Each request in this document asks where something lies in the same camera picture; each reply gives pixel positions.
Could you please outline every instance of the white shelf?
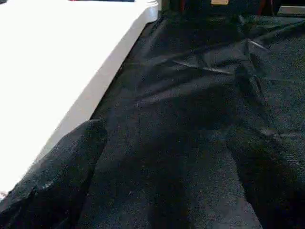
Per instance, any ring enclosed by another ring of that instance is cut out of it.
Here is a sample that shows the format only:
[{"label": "white shelf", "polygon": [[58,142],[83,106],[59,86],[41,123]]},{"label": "white shelf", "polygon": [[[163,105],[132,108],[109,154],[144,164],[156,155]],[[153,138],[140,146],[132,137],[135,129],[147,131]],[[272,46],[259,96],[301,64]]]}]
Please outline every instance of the white shelf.
[{"label": "white shelf", "polygon": [[157,10],[151,1],[0,5],[0,191],[90,118]]}]

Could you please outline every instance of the black tarp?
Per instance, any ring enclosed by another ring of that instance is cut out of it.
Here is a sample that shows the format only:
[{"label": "black tarp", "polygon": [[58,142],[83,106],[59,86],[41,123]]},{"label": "black tarp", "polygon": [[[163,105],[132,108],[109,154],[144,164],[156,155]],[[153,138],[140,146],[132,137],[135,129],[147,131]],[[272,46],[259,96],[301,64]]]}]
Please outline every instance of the black tarp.
[{"label": "black tarp", "polygon": [[0,228],[74,228],[106,141],[100,120],[63,137],[0,202]]},{"label": "black tarp", "polygon": [[[86,229],[305,228],[304,53],[303,19],[167,14],[148,25],[92,116],[107,143],[93,140],[102,152],[94,175],[83,175],[86,188],[74,191],[80,204],[71,211],[72,195],[49,228],[68,216]],[[56,177],[58,167],[42,169]],[[0,203],[0,223],[40,228],[25,218],[24,209],[41,210],[28,206],[35,196],[17,192],[27,185]],[[23,210],[5,215],[20,195]],[[47,189],[44,197],[44,208],[57,198]]]}]

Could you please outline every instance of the crease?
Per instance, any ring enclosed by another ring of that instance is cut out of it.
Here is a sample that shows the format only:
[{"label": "crease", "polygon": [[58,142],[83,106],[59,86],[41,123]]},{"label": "crease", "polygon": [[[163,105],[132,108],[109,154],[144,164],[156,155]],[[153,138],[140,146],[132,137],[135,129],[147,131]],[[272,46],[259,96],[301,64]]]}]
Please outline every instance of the crease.
[{"label": "crease", "polygon": [[[255,34],[255,36],[252,36],[251,38],[252,39],[260,39],[264,36],[267,36],[269,34],[274,34],[276,32],[279,32],[279,31],[285,31],[286,29],[291,29],[291,28],[294,28],[296,26],[299,26],[300,24],[302,25],[303,23],[305,22],[305,20],[302,20],[302,21],[297,21],[297,22],[292,22],[292,23],[289,23],[289,24],[285,24],[285,25],[276,25],[274,27],[271,27],[271,28],[266,28],[266,31],[264,31],[263,33],[259,33],[259,34]],[[246,32],[244,32],[244,29],[241,28],[245,25],[247,25],[248,23],[245,22],[245,24],[241,23],[241,25],[239,26],[239,29],[241,30],[241,35],[245,36],[245,38],[243,40],[246,39]],[[257,23],[256,25],[265,25],[264,22],[261,22],[261,23]]]},{"label": "crease", "polygon": [[291,33],[291,30],[292,29],[296,29],[298,28],[299,26],[302,26],[302,25],[305,25],[305,21],[299,21],[299,22],[295,22],[295,23],[291,23],[291,24],[288,24],[288,25],[285,25],[285,26],[280,26],[279,29],[274,29],[272,31],[269,31],[267,33],[264,33],[264,34],[261,34],[255,38],[259,38],[259,39],[270,39],[272,37],[275,37],[276,34],[284,34],[285,33]]},{"label": "crease", "polygon": [[272,79],[268,77],[262,77],[262,80],[266,81],[280,81],[280,82],[287,82],[287,83],[293,83],[293,84],[305,84],[303,81],[297,81],[297,80],[289,80],[289,79]]},{"label": "crease", "polygon": [[281,137],[305,137],[305,133],[301,132],[290,132],[285,134],[280,134]]},{"label": "crease", "polygon": [[246,53],[245,53],[245,55],[248,57],[248,60],[249,60],[249,62],[251,64],[252,70],[254,72],[253,77],[254,77],[254,81],[255,81],[255,83],[257,85],[257,88],[259,90],[259,95],[260,95],[260,100],[261,100],[260,103],[263,106],[263,112],[265,113],[268,121],[274,127],[274,129],[276,130],[276,133],[280,136],[280,131],[278,130],[278,128],[276,127],[276,124],[275,124],[275,117],[272,115],[272,112],[268,108],[268,105],[266,103],[266,96],[264,95],[264,92],[262,90],[262,85],[261,85],[261,83],[259,81],[259,78],[256,75],[257,74],[257,69],[256,69],[255,65],[253,64],[253,61],[252,61],[252,58],[251,58],[251,55],[250,55],[251,52],[250,52],[249,41],[250,41],[250,39],[246,39],[246,43],[245,43],[245,45],[246,45],[246,50],[245,50]]},{"label": "crease", "polygon": [[158,94],[154,93],[149,96],[143,96],[140,100],[140,104],[143,107],[147,103],[155,104],[160,101],[170,100],[170,99],[177,98],[180,96],[187,96],[191,93],[194,93],[195,91],[197,92],[199,90],[208,89],[211,87],[215,87],[221,83],[228,83],[228,82],[232,82],[234,80],[234,78],[231,78],[229,76],[227,77],[227,79],[225,79],[224,77],[222,77],[221,79],[222,80],[220,82],[212,81],[209,83],[206,83],[206,82],[200,83],[201,78],[192,79],[188,82],[178,84],[177,85],[178,87],[174,87],[174,88],[170,87],[165,90],[161,90]]},{"label": "crease", "polygon": [[162,28],[164,27],[164,25],[166,25],[166,21],[165,20],[158,20],[156,22],[154,26],[154,31],[150,34],[150,38],[147,39],[148,41],[146,42],[147,45],[145,45],[143,48],[142,48],[142,53],[147,53],[151,47],[153,47],[154,45],[154,42],[156,40],[158,40],[158,36],[160,35],[160,33],[163,31]]},{"label": "crease", "polygon": [[251,44],[253,44],[254,46],[256,46],[256,47],[258,47],[258,48],[260,48],[260,49],[262,49],[262,50],[264,50],[264,51],[266,51],[266,52],[270,52],[269,49],[267,49],[266,47],[264,47],[263,45],[261,45],[261,44],[259,44],[259,43],[257,43],[257,42],[255,42],[255,41],[253,41],[253,40],[251,40],[251,39],[249,39],[248,41],[249,41]]},{"label": "crease", "polygon": [[173,83],[173,84],[170,84],[170,85],[167,85],[166,87],[161,87],[161,88],[158,88],[156,89],[155,91],[152,91],[152,92],[149,92],[147,93],[146,91],[144,91],[144,93],[140,93],[140,96],[138,96],[138,99],[146,99],[146,98],[149,98],[149,97],[152,97],[152,96],[156,96],[158,94],[161,94],[161,93],[164,93],[166,91],[169,91],[169,90],[172,90],[173,87],[177,88],[177,87],[180,87],[181,85],[184,85],[186,83],[189,83],[191,80],[188,80],[188,81],[178,81],[176,83]]},{"label": "crease", "polygon": [[234,41],[234,42],[223,42],[221,44],[215,44],[215,45],[211,45],[211,46],[201,45],[198,48],[194,48],[194,49],[191,49],[191,50],[188,49],[186,51],[182,51],[182,52],[175,53],[175,54],[172,54],[172,55],[158,55],[157,57],[149,58],[146,61],[146,62],[148,62],[147,64],[145,64],[143,62],[137,62],[137,61],[126,62],[125,64],[126,65],[139,64],[139,65],[142,65],[142,66],[152,66],[152,65],[162,64],[162,63],[165,63],[167,61],[173,61],[173,59],[176,59],[176,58],[184,57],[186,55],[197,54],[199,51],[201,51],[201,54],[204,54],[207,51],[217,50],[218,48],[221,48],[221,47],[227,47],[231,44],[242,42],[243,40],[244,39]]},{"label": "crease", "polygon": [[178,61],[172,61],[172,62],[180,64],[180,65],[185,66],[185,67],[195,68],[195,69],[198,69],[198,70],[204,70],[204,71],[213,72],[213,73],[220,73],[220,74],[226,74],[226,75],[232,75],[233,74],[231,72],[224,71],[224,70],[221,70],[221,69],[212,68],[212,67],[198,67],[198,66],[195,66],[193,64],[187,64],[187,63],[178,62]]}]

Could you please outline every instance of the black fabric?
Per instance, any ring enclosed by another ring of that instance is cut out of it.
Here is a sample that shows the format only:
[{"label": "black fabric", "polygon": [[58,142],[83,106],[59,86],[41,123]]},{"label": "black fabric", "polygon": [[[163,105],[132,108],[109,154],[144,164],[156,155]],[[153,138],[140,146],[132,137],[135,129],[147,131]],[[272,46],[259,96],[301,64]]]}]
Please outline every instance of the black fabric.
[{"label": "black fabric", "polygon": [[304,228],[304,38],[303,19],[163,15],[1,226]]},{"label": "black fabric", "polygon": [[67,134],[0,202],[0,228],[74,228],[106,141],[98,120]]}]

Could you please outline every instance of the white table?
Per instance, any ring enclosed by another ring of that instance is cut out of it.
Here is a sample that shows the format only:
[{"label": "white table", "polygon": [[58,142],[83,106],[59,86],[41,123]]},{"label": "white table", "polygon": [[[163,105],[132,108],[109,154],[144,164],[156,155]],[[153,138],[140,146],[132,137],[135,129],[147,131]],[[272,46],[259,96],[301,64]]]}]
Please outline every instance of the white table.
[{"label": "white table", "polygon": [[0,5],[0,191],[90,118],[157,11],[149,0]]}]

